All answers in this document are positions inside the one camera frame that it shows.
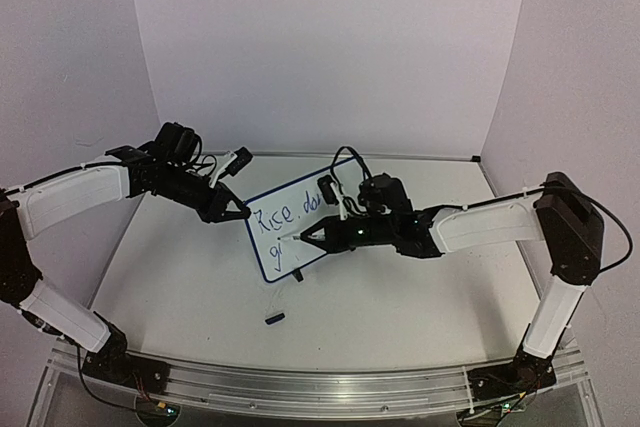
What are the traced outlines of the blue framed whiteboard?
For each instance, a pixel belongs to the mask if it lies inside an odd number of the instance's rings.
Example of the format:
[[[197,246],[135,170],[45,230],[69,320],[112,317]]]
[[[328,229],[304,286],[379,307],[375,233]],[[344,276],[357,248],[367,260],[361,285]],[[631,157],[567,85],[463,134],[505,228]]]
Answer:
[[[254,162],[250,173],[256,185],[247,191],[251,214],[246,227],[263,279],[275,283],[326,256],[301,241],[277,240],[340,214],[338,206],[324,202],[317,180],[335,173],[343,192],[354,198],[363,174],[349,154],[336,162],[327,155],[259,156]]]

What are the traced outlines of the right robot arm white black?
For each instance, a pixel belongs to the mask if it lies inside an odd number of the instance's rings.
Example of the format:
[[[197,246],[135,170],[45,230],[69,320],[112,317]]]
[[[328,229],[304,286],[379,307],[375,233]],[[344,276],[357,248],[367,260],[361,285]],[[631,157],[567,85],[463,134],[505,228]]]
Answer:
[[[391,246],[405,257],[433,259],[475,247],[541,243],[550,279],[513,362],[548,361],[586,289],[601,271],[602,208],[561,172],[539,187],[472,204],[417,209],[400,179],[380,174],[359,186],[363,212],[325,216],[301,242],[326,254]]]

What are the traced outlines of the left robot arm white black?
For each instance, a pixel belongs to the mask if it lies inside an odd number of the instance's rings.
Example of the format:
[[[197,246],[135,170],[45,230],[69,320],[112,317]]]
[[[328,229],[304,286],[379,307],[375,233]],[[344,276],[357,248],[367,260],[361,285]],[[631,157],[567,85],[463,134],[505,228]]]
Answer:
[[[36,329],[96,353],[97,367],[114,382],[127,381],[134,360],[112,322],[68,295],[34,260],[43,234],[73,219],[146,194],[195,212],[207,224],[245,220],[250,211],[225,184],[252,161],[246,147],[223,162],[205,161],[204,142],[176,122],[161,126],[139,147],[124,145],[93,161],[1,191],[1,301]]]

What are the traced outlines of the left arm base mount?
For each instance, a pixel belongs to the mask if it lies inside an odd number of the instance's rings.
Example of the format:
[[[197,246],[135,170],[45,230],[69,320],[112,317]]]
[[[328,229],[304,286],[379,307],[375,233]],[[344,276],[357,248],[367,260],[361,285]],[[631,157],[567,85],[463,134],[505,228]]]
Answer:
[[[90,378],[139,389],[146,394],[162,394],[170,367],[164,361],[129,353],[126,336],[112,332],[103,347],[85,355],[81,372]]]

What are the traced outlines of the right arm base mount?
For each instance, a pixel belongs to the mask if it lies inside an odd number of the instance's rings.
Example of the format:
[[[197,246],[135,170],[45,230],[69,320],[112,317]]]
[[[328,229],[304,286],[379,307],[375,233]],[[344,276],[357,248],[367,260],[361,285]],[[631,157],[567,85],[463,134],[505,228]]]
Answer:
[[[472,369],[468,380],[473,400],[488,401],[552,387],[556,374],[551,358],[520,352],[510,362]]]

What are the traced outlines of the blue marker cap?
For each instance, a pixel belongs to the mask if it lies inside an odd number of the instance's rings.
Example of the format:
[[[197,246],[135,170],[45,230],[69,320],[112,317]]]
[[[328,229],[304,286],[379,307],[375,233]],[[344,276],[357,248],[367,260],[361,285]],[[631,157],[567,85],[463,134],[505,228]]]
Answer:
[[[278,313],[278,314],[275,314],[275,315],[273,315],[271,317],[268,317],[265,320],[265,323],[267,325],[273,325],[273,324],[278,323],[278,322],[280,322],[280,321],[282,321],[284,319],[285,319],[285,314],[284,313]]]

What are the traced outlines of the white blue marker pen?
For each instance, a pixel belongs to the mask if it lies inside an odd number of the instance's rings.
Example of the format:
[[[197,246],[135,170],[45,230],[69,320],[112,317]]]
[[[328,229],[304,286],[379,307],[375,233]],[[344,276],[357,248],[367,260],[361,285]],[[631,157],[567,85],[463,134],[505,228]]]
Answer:
[[[303,242],[324,242],[324,234],[288,234],[277,237],[278,241],[303,241]]]

